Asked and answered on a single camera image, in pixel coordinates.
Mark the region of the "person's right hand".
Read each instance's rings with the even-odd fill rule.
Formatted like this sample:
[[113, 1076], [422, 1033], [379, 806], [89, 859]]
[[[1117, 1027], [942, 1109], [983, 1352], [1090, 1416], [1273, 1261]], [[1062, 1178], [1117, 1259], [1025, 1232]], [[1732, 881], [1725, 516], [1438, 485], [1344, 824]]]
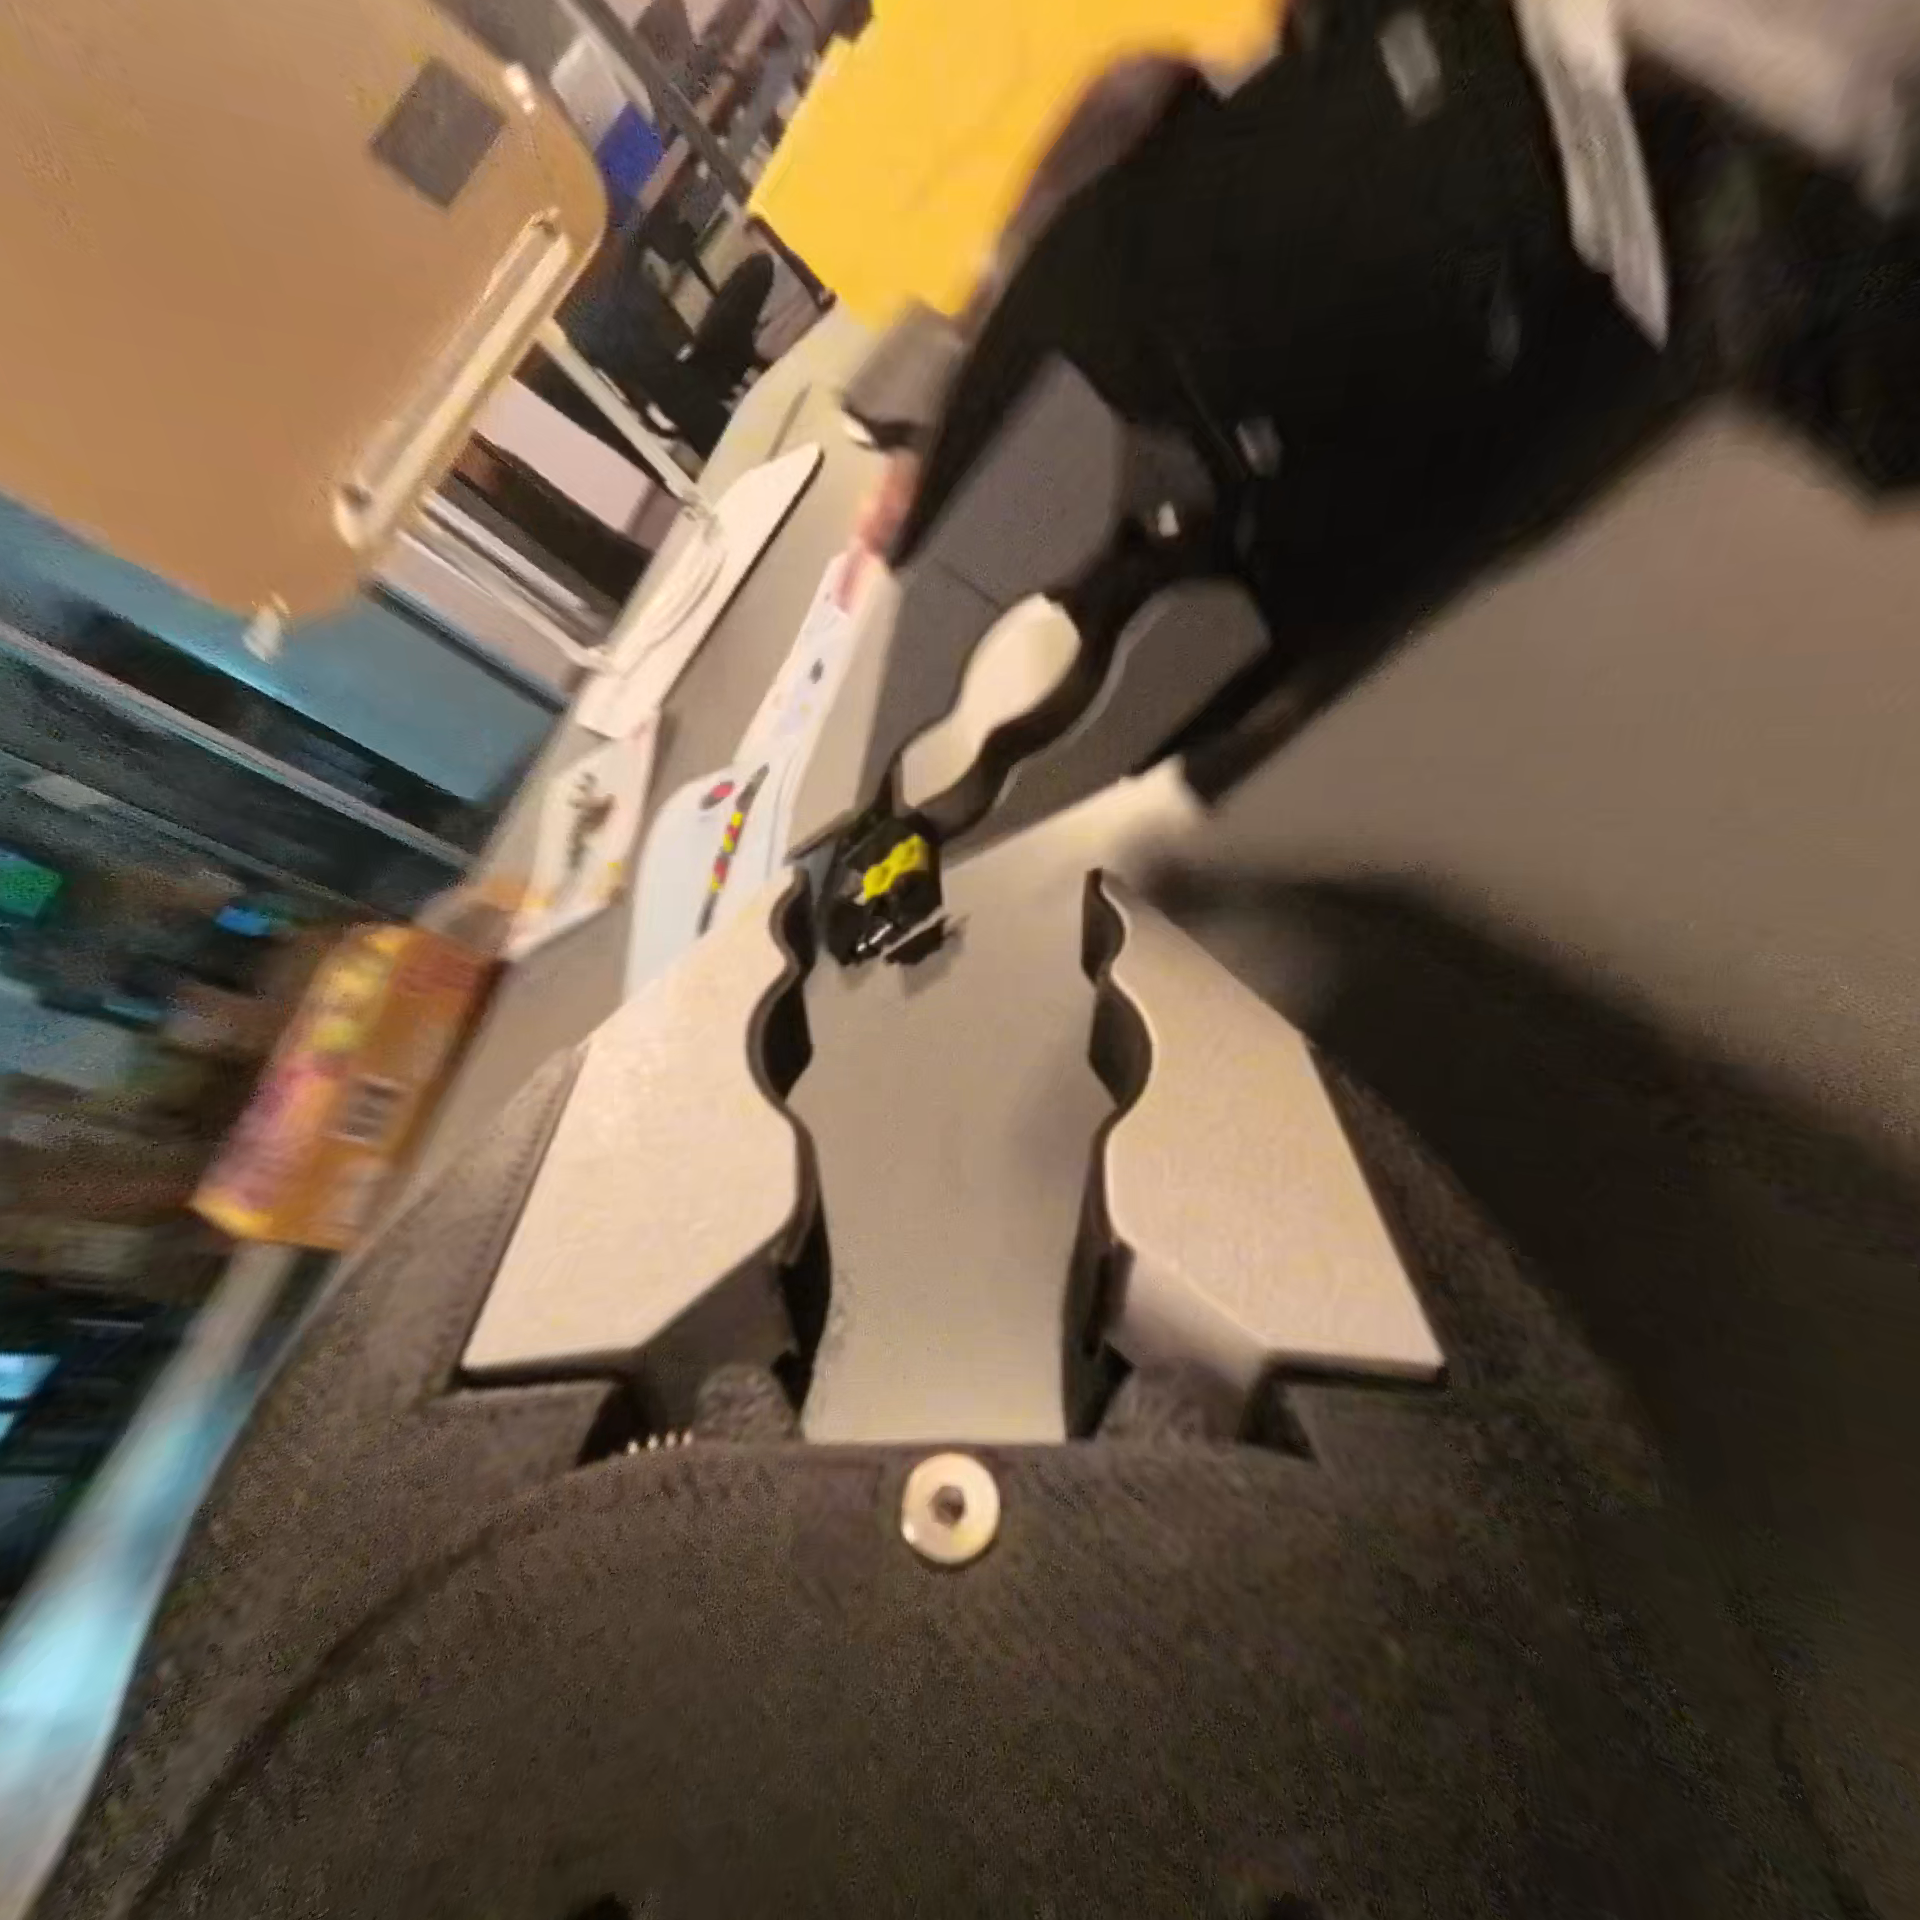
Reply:
[[882, 565], [899, 553], [902, 528], [921, 488], [921, 455], [914, 448], [889, 451], [876, 485], [856, 509], [848, 549]]

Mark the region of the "orange lego box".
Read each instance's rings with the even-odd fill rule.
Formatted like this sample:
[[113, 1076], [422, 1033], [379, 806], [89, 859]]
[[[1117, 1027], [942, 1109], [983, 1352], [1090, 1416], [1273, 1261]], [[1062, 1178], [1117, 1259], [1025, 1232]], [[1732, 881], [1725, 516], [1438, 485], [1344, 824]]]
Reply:
[[311, 978], [187, 1207], [233, 1243], [354, 1252], [493, 991], [497, 961], [357, 923]]

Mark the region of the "open instruction booklet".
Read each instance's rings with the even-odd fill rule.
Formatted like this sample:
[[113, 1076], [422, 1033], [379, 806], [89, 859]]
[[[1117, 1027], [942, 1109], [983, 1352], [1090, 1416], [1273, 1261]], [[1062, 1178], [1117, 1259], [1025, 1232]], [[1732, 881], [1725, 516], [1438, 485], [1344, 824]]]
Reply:
[[872, 549], [833, 558], [730, 759], [656, 805], [628, 918], [624, 1003], [727, 923], [853, 805], [899, 599], [893, 571]]

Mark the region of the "black lego assembly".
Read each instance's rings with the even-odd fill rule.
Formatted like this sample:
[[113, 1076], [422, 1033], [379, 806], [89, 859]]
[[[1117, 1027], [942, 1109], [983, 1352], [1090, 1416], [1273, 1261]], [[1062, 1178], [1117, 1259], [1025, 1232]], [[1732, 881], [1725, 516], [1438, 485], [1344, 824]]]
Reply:
[[[924, 832], [936, 859], [936, 890], [862, 904], [862, 869], [905, 832]], [[840, 966], [864, 966], [914, 947], [921, 931], [942, 923], [942, 843], [941, 829], [921, 810], [868, 810], [828, 848], [821, 899], [821, 940]]]

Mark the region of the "closed instruction booklet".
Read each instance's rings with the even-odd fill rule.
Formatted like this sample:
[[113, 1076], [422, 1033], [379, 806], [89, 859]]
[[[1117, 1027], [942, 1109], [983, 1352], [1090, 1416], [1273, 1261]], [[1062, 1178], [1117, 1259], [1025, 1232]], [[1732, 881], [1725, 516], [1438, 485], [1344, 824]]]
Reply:
[[638, 731], [601, 737], [548, 780], [531, 865], [501, 947], [506, 966], [575, 934], [619, 899], [632, 869], [656, 745], [661, 718], [646, 715]]

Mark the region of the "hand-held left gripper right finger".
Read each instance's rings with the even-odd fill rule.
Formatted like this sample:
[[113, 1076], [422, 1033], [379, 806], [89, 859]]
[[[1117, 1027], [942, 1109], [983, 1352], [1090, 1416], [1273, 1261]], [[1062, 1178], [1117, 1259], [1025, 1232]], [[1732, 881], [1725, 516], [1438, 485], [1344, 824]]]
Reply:
[[1426, 1321], [1309, 1040], [1133, 884], [1085, 884], [1090, 1072], [1111, 1115], [1068, 1283], [1068, 1355], [1438, 1385]]

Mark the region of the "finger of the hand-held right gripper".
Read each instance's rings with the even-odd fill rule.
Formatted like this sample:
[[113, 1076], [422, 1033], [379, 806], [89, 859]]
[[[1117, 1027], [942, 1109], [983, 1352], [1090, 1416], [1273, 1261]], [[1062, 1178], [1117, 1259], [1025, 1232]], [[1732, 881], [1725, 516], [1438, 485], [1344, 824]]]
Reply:
[[1242, 588], [1158, 588], [1107, 639], [1031, 599], [934, 727], [936, 840], [993, 847], [1139, 779], [1265, 653]]
[[1042, 372], [914, 549], [879, 571], [844, 678], [793, 786], [787, 859], [840, 840], [899, 759], [956, 710], [996, 623], [1065, 588], [1111, 542], [1120, 442], [1117, 416], [1081, 372]]

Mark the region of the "yellow plastic bin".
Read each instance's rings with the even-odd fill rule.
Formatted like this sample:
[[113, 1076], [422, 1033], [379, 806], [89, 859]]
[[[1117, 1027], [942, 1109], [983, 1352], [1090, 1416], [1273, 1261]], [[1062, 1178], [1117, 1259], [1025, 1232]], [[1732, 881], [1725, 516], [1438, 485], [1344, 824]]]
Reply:
[[1023, 191], [1093, 83], [1173, 59], [1237, 83], [1283, 3], [876, 3], [811, 83], [748, 197], [862, 326], [956, 317]]

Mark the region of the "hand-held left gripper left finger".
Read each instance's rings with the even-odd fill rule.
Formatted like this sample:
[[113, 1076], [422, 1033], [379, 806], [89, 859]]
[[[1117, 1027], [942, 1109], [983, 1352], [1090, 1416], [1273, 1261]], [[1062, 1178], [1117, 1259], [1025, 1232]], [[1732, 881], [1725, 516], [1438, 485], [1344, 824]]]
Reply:
[[580, 1047], [461, 1355], [483, 1385], [698, 1391], [821, 1341], [821, 1170], [789, 1093], [811, 1064], [811, 890], [774, 877]]

